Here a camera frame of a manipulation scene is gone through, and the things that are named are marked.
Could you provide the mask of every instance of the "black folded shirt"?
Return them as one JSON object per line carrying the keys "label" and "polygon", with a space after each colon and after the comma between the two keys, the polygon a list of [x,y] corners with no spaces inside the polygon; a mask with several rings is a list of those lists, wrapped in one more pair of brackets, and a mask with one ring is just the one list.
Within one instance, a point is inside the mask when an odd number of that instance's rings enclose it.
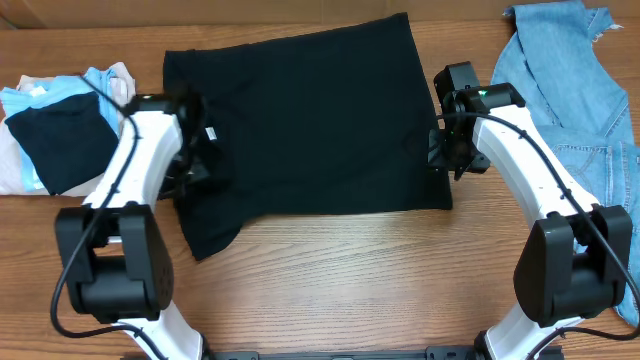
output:
{"label": "black folded shirt", "polygon": [[437,128],[406,14],[258,44],[168,51],[164,88],[207,100],[211,178],[177,211],[196,259],[264,214],[450,209],[426,167]]}
{"label": "black folded shirt", "polygon": [[118,146],[94,92],[28,108],[5,121],[51,195],[102,174]]}

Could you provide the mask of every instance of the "black cable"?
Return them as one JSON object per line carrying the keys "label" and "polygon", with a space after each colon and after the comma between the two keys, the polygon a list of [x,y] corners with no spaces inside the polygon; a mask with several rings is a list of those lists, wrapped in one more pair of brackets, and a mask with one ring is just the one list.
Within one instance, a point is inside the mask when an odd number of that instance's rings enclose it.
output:
{"label": "black cable", "polygon": [[[618,270],[622,272],[627,284],[629,284],[629,288],[631,289],[631,293],[633,294],[636,304],[640,304],[640,292],[638,291],[638,286],[636,285],[635,281],[631,277],[631,274],[629,274],[629,271],[622,264],[618,256],[613,251],[613,249],[611,249],[611,246],[609,246],[609,243],[607,243],[607,240],[604,238],[600,230],[598,230],[598,227],[593,223],[589,215],[582,209],[580,204],[578,204],[576,199],[573,197],[573,195],[571,194],[571,190],[566,187],[566,185],[562,181],[562,178],[560,178],[560,175],[558,174],[556,169],[553,167],[553,164],[551,164],[551,161],[549,160],[547,155],[544,153],[542,148],[538,146],[538,144],[529,136],[529,134],[527,134],[525,130],[518,128],[516,125],[504,119],[501,119],[493,115],[482,114],[478,112],[459,112],[459,113],[451,113],[451,114],[442,114],[442,115],[436,116],[436,119],[459,118],[460,116],[473,116],[473,117],[495,121],[515,131],[516,133],[518,133],[518,135],[520,135],[521,138],[527,140],[527,142],[531,145],[531,147],[533,147],[533,149],[538,153],[538,156],[540,156],[540,158],[546,165],[547,169],[549,169],[549,172],[551,173],[555,181],[558,183],[558,187],[562,191],[562,194],[564,195],[564,197],[571,203],[571,205],[574,207],[574,209],[576,209],[580,217],[582,217],[582,219],[585,221],[589,231],[595,236],[598,242],[598,245],[602,246],[602,248],[605,250],[607,255],[611,257],[611,259],[615,263]],[[529,355],[525,360],[533,360],[535,355],[538,352],[540,352],[542,349],[544,349],[547,345],[549,345],[553,341],[553,339],[555,339],[558,336],[564,336],[568,332],[589,334],[589,335],[602,337],[610,340],[616,340],[616,341],[629,341],[637,338],[640,335],[640,322],[638,323],[638,325],[636,325],[636,328],[633,332],[629,334],[624,334],[624,335],[611,334],[611,333],[607,333],[599,330],[582,328],[582,327],[558,328],[555,331],[553,331],[551,334],[549,334],[546,338],[544,338],[542,341],[540,341],[540,343],[538,343],[538,345],[536,345],[536,347],[533,348],[533,350],[529,353]]]}
{"label": "black cable", "polygon": [[153,340],[151,340],[151,338],[149,338],[149,336],[147,334],[145,334],[142,331],[142,329],[137,328],[137,327],[135,327],[133,325],[122,324],[122,325],[108,326],[108,327],[104,327],[104,328],[101,328],[101,329],[96,329],[96,330],[84,331],[84,332],[77,333],[77,332],[72,332],[72,331],[69,331],[69,330],[65,329],[62,326],[62,324],[60,324],[60,320],[58,319],[58,302],[60,301],[60,295],[62,294],[62,288],[64,287],[64,284],[67,282],[67,277],[69,275],[69,270],[71,269],[71,267],[73,265],[73,262],[77,258],[78,253],[80,253],[80,250],[84,247],[84,245],[87,242],[87,240],[92,238],[95,235],[96,226],[100,222],[100,220],[102,220],[102,217],[104,216],[105,209],[106,209],[107,205],[109,204],[109,202],[111,201],[113,196],[118,192],[118,185],[120,185],[120,182],[122,181],[122,178],[124,177],[124,174],[127,171],[127,168],[131,164],[131,160],[133,159],[133,155],[134,155],[134,153],[136,151],[136,148],[138,147],[138,140],[140,139],[140,132],[138,130],[138,126],[136,125],[135,121],[133,121],[133,119],[131,119],[131,116],[120,105],[118,105],[113,99],[111,99],[109,96],[107,96],[104,92],[102,92],[100,89],[98,89],[95,85],[93,85],[91,82],[89,82],[83,76],[79,75],[79,77],[80,77],[80,79],[82,79],[82,81],[84,81],[87,85],[89,85],[89,87],[91,87],[96,93],[98,93],[100,96],[102,96],[105,99],[107,99],[107,101],[109,101],[109,103],[112,106],[114,106],[120,113],[122,113],[122,115],[125,117],[125,119],[128,120],[131,123],[131,125],[133,126],[134,137],[133,137],[133,145],[131,146],[131,151],[129,151],[129,155],[127,155],[127,158],[125,159],[125,162],[122,165],[122,169],[120,169],[120,172],[118,173],[118,176],[116,177],[116,179],[113,182],[113,184],[111,184],[111,188],[109,189],[109,192],[107,193],[107,196],[104,198],[104,201],[102,202],[100,207],[96,210],[95,214],[93,215],[93,218],[91,219],[91,221],[89,222],[89,224],[85,228],[84,232],[80,236],[80,240],[78,241],[78,245],[76,245],[75,249],[73,250],[73,253],[71,254],[71,257],[69,257],[69,261],[64,266],[64,269],[62,270],[62,273],[60,274],[60,278],[58,279],[58,283],[56,284],[56,288],[55,288],[55,290],[53,292],[53,297],[51,298],[51,309],[50,309],[50,312],[49,312],[50,317],[51,317],[51,324],[56,329],[56,331],[58,331],[58,333],[60,333],[60,335],[68,337],[68,338],[72,338],[72,339],[88,338],[88,337],[92,337],[92,336],[96,336],[96,335],[102,335],[102,334],[107,334],[107,333],[111,333],[111,332],[115,332],[115,331],[121,331],[121,330],[122,331],[131,331],[131,332],[133,332],[133,336],[134,337],[138,337],[139,336],[147,344],[149,349],[153,352],[153,354],[158,359],[167,360],[167,358],[165,358],[162,355],[162,353],[160,352],[160,350],[158,349],[156,344],[154,344]]}

